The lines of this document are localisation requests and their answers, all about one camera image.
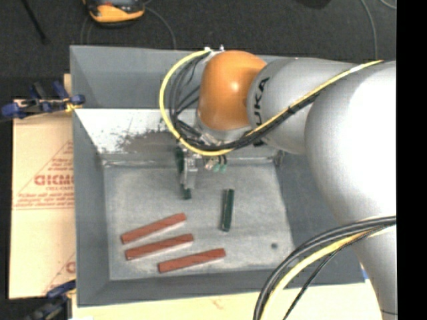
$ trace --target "blue clamp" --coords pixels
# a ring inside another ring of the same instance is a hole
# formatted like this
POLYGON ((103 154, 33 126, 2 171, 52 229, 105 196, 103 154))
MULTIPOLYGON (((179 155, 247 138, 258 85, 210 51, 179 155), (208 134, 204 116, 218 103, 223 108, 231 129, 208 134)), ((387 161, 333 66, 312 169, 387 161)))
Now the blue clamp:
POLYGON ((12 102, 2 106, 2 116, 8 119, 23 119, 35 114, 65 110, 69 105, 78 106, 86 102, 84 95, 70 97, 59 81, 54 81, 52 87, 56 96, 49 99, 39 82, 32 84, 29 88, 30 98, 22 101, 21 104, 12 102))

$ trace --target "black floor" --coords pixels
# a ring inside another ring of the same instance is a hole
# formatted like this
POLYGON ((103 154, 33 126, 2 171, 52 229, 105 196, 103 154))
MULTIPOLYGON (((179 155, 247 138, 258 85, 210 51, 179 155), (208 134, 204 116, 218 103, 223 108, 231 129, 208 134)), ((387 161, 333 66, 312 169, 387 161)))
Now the black floor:
MULTIPOLYGON (((257 54, 353 63, 396 59, 397 10, 380 0, 152 0, 128 28, 101 29, 80 0, 27 0, 50 43, 42 44, 21 0, 0 0, 0 104, 27 94, 34 81, 69 71, 69 46, 178 49, 204 46, 257 54)), ((385 0, 393 5, 396 0, 385 0)), ((0 320, 19 318, 41 300, 6 301, 10 230, 10 123, 0 123, 0 320)))

